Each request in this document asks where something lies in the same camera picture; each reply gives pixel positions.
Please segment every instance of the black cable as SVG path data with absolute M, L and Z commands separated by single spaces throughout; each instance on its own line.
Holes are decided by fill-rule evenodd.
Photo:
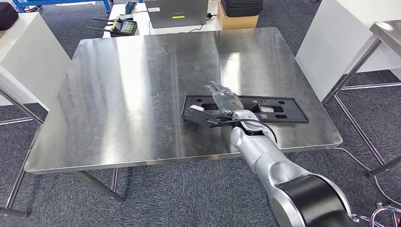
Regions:
M 201 27 L 200 28 L 196 28 L 196 29 L 192 29 L 191 31 L 189 31 L 188 33 L 190 33 L 190 32 L 192 32 L 192 31 L 196 31 L 196 30 L 201 30 L 202 29 L 202 27 L 203 27 L 203 25 L 201 25 Z
M 266 128 L 268 128 L 268 129 L 271 131 L 271 133 L 273 134 L 274 140 L 276 141 L 276 143 L 278 143 L 278 142 L 277 142 L 277 136 L 276 136 L 276 134 L 274 133 L 273 129 L 271 129 L 271 127 L 268 126 L 266 123 L 261 122 L 261 121 L 258 121 L 258 120 L 254 120 L 254 119 L 237 119 L 237 120 L 232 120 L 232 121 L 221 121 L 221 122 L 219 122 L 219 121 L 207 119 L 207 121 L 208 121 L 208 122 L 211 122 L 211 123 L 256 122 L 256 123 L 259 123 L 259 124 L 265 126 Z
M 210 15 L 210 17 L 207 17 L 206 21 L 208 21 L 208 20 L 212 19 L 212 17 L 214 17 L 214 16 L 217 16 L 217 14 Z M 200 28 L 195 28 L 195 29 L 192 29 L 192 30 L 191 30 L 191 31 L 189 31 L 188 33 L 192 32 L 192 31 L 196 31 L 196 30 L 199 30 L 199 31 L 200 31 L 200 30 L 202 29 L 202 27 L 203 27 L 203 25 L 201 25 L 201 27 L 200 27 Z

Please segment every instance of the white sticker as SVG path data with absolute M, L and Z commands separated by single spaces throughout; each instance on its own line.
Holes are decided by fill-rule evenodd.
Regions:
M 159 7 L 148 8 L 148 12 L 160 12 L 160 8 Z
M 195 109 L 195 110 L 199 110 L 199 111 L 204 111 L 205 110 L 205 108 L 203 108 L 201 106 L 198 106 L 198 105 L 191 105 L 190 108 Z

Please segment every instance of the cardboard box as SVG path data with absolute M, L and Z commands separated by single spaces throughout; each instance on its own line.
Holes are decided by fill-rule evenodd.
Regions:
M 217 18 L 221 30 L 256 28 L 258 17 L 259 15 L 252 17 L 227 17 L 226 12 L 221 5 L 221 1 L 218 3 Z

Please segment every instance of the robotic arm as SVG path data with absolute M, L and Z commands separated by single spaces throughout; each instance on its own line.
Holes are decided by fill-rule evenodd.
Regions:
M 224 116 L 192 105 L 183 109 L 183 118 L 208 127 L 234 126 L 231 142 L 258 175 L 280 227 L 355 226 L 349 203 L 336 184 L 291 162 L 278 149 L 275 135 L 253 112 L 244 110 L 229 88 L 216 83 L 208 87 Z

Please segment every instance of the metal table top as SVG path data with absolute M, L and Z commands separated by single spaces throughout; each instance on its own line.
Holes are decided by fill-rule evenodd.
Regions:
M 401 20 L 374 22 L 370 31 L 401 56 Z
M 25 170 L 36 174 L 240 156 L 231 128 L 181 119 L 209 81 L 239 95 L 295 97 L 308 124 L 271 125 L 283 152 L 342 142 L 276 28 L 80 42 Z

